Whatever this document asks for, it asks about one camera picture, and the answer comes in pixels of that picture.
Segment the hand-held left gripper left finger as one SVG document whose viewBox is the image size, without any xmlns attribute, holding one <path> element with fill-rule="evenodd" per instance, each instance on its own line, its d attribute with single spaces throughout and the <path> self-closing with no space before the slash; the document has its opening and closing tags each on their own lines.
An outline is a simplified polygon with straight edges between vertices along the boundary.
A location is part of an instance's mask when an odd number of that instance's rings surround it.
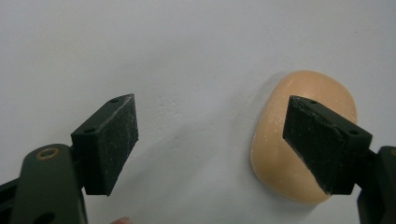
<svg viewBox="0 0 396 224">
<path fill-rule="evenodd" d="M 107 101 L 71 138 L 86 193 L 109 196 L 138 141 L 134 94 Z"/>
</svg>

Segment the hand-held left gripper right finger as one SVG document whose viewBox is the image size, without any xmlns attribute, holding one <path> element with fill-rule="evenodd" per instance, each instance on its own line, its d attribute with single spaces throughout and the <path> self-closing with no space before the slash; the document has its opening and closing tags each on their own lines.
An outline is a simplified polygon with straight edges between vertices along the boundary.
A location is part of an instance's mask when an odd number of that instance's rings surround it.
<svg viewBox="0 0 396 224">
<path fill-rule="evenodd" d="M 373 136 L 321 103 L 289 98 L 283 138 L 327 194 L 373 188 Z"/>
</svg>

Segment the tan bread roll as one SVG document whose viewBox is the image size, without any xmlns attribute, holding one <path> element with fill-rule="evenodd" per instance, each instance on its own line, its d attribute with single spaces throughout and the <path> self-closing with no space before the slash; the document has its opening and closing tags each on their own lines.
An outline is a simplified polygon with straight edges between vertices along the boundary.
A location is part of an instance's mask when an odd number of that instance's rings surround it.
<svg viewBox="0 0 396 224">
<path fill-rule="evenodd" d="M 253 134 L 250 164 L 257 178 L 277 194 L 297 203 L 317 205 L 330 198 L 283 139 L 289 97 L 302 96 L 326 105 L 353 123 L 355 101 L 340 82 L 316 71 L 300 70 L 272 76 L 264 107 Z"/>
</svg>

